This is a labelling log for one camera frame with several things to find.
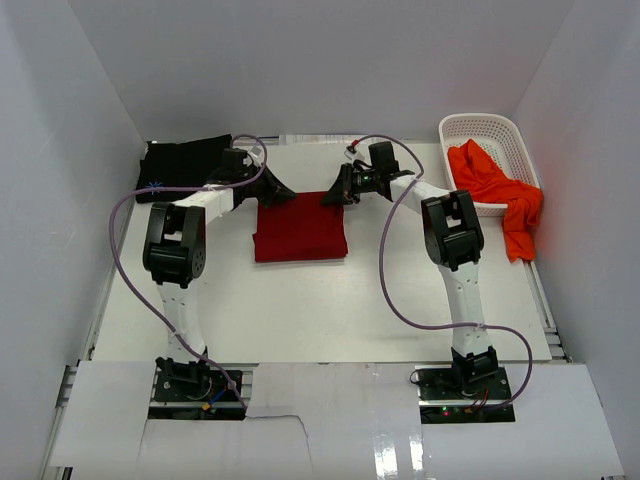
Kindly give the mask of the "red t shirt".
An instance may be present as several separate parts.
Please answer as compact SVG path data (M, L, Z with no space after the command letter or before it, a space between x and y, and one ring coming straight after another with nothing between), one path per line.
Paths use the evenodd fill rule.
M300 193L283 204L257 208L253 234L257 263L342 259L348 254L344 207L324 205L323 192Z

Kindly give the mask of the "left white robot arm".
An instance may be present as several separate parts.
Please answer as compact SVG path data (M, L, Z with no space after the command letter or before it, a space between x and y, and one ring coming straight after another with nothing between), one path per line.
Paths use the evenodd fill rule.
M160 293L163 316L170 324L167 358L158 366L166 384L191 400L206 398L212 389L207 346L198 317L197 286L206 264L207 225L233 211L248 198L264 207L297 197L257 156L227 148L221 165L205 182L205 189L176 202L151 207L143 248L143 266Z

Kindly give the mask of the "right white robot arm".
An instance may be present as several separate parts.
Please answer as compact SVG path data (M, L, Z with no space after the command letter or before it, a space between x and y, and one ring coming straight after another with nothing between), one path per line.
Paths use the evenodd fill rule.
M484 236L471 194L451 191L423 180L417 173L400 168L395 143L389 139L368 146L369 160L357 150L358 141L345 149L348 161L327 191L324 205L353 205L363 193L377 193L392 203L378 253L378 272L383 296L391 311L405 324L424 331L452 332L450 384L459 396L472 399L484 391L488 379L499 370L497 352L486 329L478 286L479 260ZM421 325L409 320L391 300L384 273L384 253L392 219L405 206L421 216L424 243L430 260L442 276L450 322Z

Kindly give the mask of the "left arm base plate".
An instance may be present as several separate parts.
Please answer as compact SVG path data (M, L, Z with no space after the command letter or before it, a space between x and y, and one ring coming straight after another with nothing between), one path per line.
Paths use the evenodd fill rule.
M230 380L204 362L156 359L148 418L184 421L242 421L245 409L232 390L242 392L243 372L228 370Z

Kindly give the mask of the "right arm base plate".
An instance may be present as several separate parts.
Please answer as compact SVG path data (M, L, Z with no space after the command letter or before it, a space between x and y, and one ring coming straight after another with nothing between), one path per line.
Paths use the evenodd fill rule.
M417 388L423 425L463 425L514 423L512 405L501 406L511 398L504 367L479 385L462 387L454 381L451 368L418 368L409 375Z

